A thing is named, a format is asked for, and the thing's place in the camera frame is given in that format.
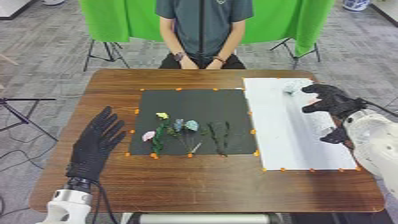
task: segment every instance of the gray carpet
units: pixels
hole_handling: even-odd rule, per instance
[[[245,45],[237,56],[248,69],[289,69],[291,59],[284,49],[269,52],[273,43]],[[309,55],[298,69],[310,71],[324,83],[337,85],[353,96],[388,105],[398,110],[398,29],[376,12],[346,12],[339,5],[332,14],[319,38],[323,62]],[[131,39],[122,44],[122,55],[133,68],[156,68],[166,54],[163,43]],[[42,103],[33,121],[53,135],[58,135],[70,117],[79,95],[99,68],[122,68],[122,63],[92,60],[88,71],[81,72],[88,35],[76,1],[54,7],[37,2],[12,21],[0,21],[0,53],[19,63],[14,66],[0,59],[0,96],[54,97],[56,102]],[[12,103],[26,112],[28,103]],[[0,122],[12,123],[8,114],[0,109]],[[51,147],[53,141],[37,131],[17,127],[0,133],[0,155],[14,149],[28,152],[30,157]],[[35,160],[44,166],[49,153]],[[21,162],[24,157],[14,153],[0,160],[0,170]],[[28,206],[28,196],[40,170],[24,163],[0,172],[0,196],[5,199],[5,212]],[[387,209],[398,223],[398,201],[385,194]],[[1,224],[30,224],[40,221],[44,214],[31,210],[6,215]]]

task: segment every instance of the flower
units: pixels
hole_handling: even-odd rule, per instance
[[[175,123],[173,123],[173,130],[175,132],[179,132],[182,129],[182,119],[175,119]]]
[[[186,121],[184,127],[188,130],[197,131],[198,130],[198,124],[193,120]]]
[[[163,120],[168,119],[168,114],[166,113],[156,113],[157,118],[161,118]]]
[[[149,132],[141,135],[141,141],[147,142],[147,141],[152,139],[154,135],[156,135],[156,132],[154,132],[154,131],[149,131]]]

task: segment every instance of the person's hand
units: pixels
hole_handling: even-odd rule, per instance
[[[220,68],[221,68],[221,62],[214,59],[205,69],[220,69]]]
[[[197,64],[189,60],[188,56],[182,57],[179,64],[181,64],[181,69],[198,69]]]
[[[360,99],[351,99],[344,91],[328,85],[314,84],[301,88],[303,93],[317,93],[319,101],[301,108],[303,113],[324,111],[339,119],[344,119],[365,108]]]
[[[120,132],[117,135],[124,126],[124,121],[117,121],[117,114],[110,114],[111,108],[106,107],[85,127],[72,145],[72,155],[65,173],[67,177],[79,177],[95,182],[99,180],[110,152],[125,136],[125,132]]]

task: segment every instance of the person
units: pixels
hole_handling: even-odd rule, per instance
[[[156,0],[159,33],[170,53],[159,69],[245,69],[232,54],[253,16],[252,0],[204,0],[204,49],[198,63],[198,0]]]

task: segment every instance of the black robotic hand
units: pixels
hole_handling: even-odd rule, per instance
[[[117,135],[124,121],[117,121],[117,123],[115,121],[117,114],[111,114],[111,108],[106,107],[95,115],[72,145],[67,177],[78,177],[95,182],[99,180],[110,152],[125,136],[125,132]]]
[[[365,108],[365,103],[360,98],[351,99],[344,91],[328,85],[314,84],[301,88],[303,93],[317,93],[319,101],[301,108],[303,113],[324,111],[339,120]],[[333,129],[332,133],[319,139],[323,142],[339,144],[348,140],[348,135],[342,126]]]

